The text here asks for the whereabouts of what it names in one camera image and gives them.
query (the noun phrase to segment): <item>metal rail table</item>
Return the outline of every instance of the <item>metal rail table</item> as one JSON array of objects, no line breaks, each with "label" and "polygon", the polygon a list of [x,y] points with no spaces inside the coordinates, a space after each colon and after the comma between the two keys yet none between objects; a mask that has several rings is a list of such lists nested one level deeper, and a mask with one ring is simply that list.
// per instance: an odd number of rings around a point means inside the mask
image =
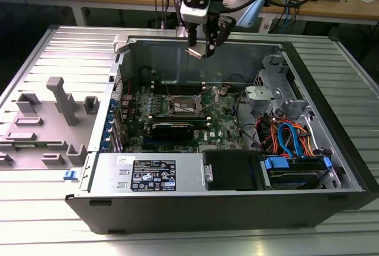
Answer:
[{"label": "metal rail table", "polygon": [[[63,76],[76,101],[99,95],[115,59],[115,36],[133,36],[137,31],[147,36],[175,36],[173,30],[64,26],[47,30],[0,97],[0,135],[18,111],[15,100],[22,92],[49,99],[45,84],[52,75]],[[279,35],[244,33],[233,33],[230,38],[244,36],[257,41],[279,39]],[[280,36],[280,40],[293,43],[379,181],[378,85],[338,42],[309,36]],[[65,170],[0,171],[2,255],[379,254],[378,200],[359,211],[339,213],[316,228],[96,235],[63,201],[63,196],[78,186],[64,181],[64,174]]]}]

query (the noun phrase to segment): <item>power supply label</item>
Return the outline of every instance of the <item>power supply label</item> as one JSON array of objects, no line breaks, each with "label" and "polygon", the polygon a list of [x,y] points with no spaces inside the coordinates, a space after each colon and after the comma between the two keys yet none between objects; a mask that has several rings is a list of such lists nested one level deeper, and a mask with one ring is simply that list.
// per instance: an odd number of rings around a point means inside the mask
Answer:
[{"label": "power supply label", "polygon": [[131,190],[133,192],[175,191],[175,160],[135,160]]}]

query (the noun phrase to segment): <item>slotted metal surface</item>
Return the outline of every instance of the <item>slotted metal surface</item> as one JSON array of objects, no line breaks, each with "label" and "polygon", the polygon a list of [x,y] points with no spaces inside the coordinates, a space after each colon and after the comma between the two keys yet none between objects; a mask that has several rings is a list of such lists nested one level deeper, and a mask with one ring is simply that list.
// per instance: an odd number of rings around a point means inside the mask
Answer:
[{"label": "slotted metal surface", "polygon": [[[31,67],[38,71],[26,74],[26,80],[23,81],[27,81],[26,84],[43,84],[46,75],[49,75],[43,71],[50,69],[54,73],[64,73],[67,87],[72,87],[72,91],[75,90],[76,83],[83,83],[78,75],[85,76],[86,83],[97,87],[107,76],[107,63],[114,60],[111,50],[113,38],[118,34],[137,31],[140,30],[61,27],[47,36],[47,43],[42,47],[41,53],[31,62]],[[143,32],[151,35],[160,33],[151,30]],[[379,128],[379,103],[375,92],[370,90],[370,87],[374,87],[367,84],[365,75],[357,72],[358,68],[352,66],[348,61],[349,57],[341,52],[336,43],[325,37],[305,36],[233,34],[231,38],[293,42],[369,169],[379,181],[379,130],[376,129]],[[43,59],[62,59],[65,63],[56,62],[50,68],[43,68],[44,65],[35,66],[36,62]],[[71,73],[67,69],[74,66],[67,63],[67,59],[73,59],[73,63],[81,59],[95,60],[96,66],[83,62],[77,68],[80,69],[79,72]],[[80,99],[82,93],[75,93]],[[4,103],[2,110],[4,107],[11,111],[17,110],[12,103]],[[0,245],[2,255],[379,254],[378,200],[359,211],[339,213],[318,227],[308,229],[96,235],[63,201],[63,196],[71,193],[78,185],[63,182],[64,173],[59,170],[0,171],[0,231],[3,232],[0,243],[7,244]],[[169,212],[165,212],[165,217],[169,217]],[[265,216],[246,217],[270,217],[269,209]]]}]

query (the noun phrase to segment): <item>motherboard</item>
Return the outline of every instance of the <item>motherboard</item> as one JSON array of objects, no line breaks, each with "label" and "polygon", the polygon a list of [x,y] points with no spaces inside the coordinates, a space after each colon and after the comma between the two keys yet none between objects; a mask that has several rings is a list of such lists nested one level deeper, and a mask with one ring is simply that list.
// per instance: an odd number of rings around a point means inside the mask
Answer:
[{"label": "motherboard", "polygon": [[123,95],[124,152],[243,149],[235,95],[222,86],[151,85]]}]

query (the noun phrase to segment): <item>green circuit board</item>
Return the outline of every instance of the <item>green circuit board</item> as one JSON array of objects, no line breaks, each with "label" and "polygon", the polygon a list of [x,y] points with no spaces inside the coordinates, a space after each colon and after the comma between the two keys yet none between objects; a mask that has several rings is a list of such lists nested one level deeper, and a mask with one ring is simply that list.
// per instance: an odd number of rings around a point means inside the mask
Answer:
[{"label": "green circuit board", "polygon": [[[125,152],[186,152],[199,153],[206,149],[243,149],[243,139],[233,117],[233,94],[218,96],[215,102],[215,91],[207,91],[198,99],[196,95],[156,95],[144,88],[135,92],[133,99],[128,104],[128,112],[132,112],[132,119],[124,121],[127,129],[127,139],[124,145]],[[192,119],[188,116],[187,110],[194,107],[190,105],[192,100],[201,104],[203,111],[199,112],[199,119]],[[187,108],[174,107],[174,103]],[[183,116],[181,123],[193,124],[195,126],[194,137],[183,142],[164,141],[157,142],[149,136],[148,128],[153,124],[152,115],[161,119],[162,123],[174,123],[170,120],[170,106],[178,110],[175,117]]]}]

